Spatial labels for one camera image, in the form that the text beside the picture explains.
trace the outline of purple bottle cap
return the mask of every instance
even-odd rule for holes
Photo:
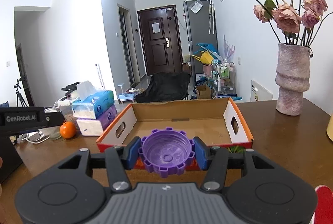
[[[148,137],[141,139],[139,154],[148,172],[156,172],[162,178],[171,174],[181,175],[185,166],[194,159],[194,142],[184,131],[171,127],[153,130]]]

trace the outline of paper notice on door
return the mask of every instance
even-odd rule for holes
[[[159,33],[160,32],[159,23],[157,23],[157,24],[153,23],[152,26],[153,26],[153,33]]]

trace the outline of orange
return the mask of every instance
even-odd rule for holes
[[[74,123],[67,121],[60,127],[60,134],[63,138],[72,138],[76,134]]]

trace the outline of doorway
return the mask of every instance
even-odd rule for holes
[[[18,66],[19,66],[20,76],[21,76],[21,78],[23,78],[27,74],[26,74],[26,71],[25,71],[25,68],[24,68],[24,61],[23,61],[21,44],[19,44],[16,47],[16,57],[17,57],[17,63],[18,63]],[[22,86],[23,86],[23,90],[24,90],[25,96],[26,96],[27,101],[28,101],[28,105],[29,106],[35,106],[34,101],[32,100],[32,96],[31,96],[31,93],[30,93],[29,83],[28,83],[27,78],[25,78],[22,81]]]
[[[130,13],[129,10],[123,7],[119,6],[118,9],[119,9],[121,36],[124,46],[124,55],[125,55],[125,62],[126,62],[129,83],[131,87],[135,87],[140,82],[140,74],[139,74],[139,67],[134,46]]]
[[[138,11],[147,75],[181,72],[182,53],[176,6]]]

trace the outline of refrigerator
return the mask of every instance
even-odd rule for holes
[[[189,37],[189,52],[191,56],[192,80],[195,83],[195,74],[203,74],[203,66],[201,62],[192,57],[192,55],[200,49],[196,44],[206,43],[217,45],[216,26],[215,34],[213,34],[213,19],[211,19],[211,31],[209,34],[209,1],[201,1],[203,7],[195,14],[190,10],[190,6],[194,1],[184,1],[184,12],[186,19],[187,33]]]

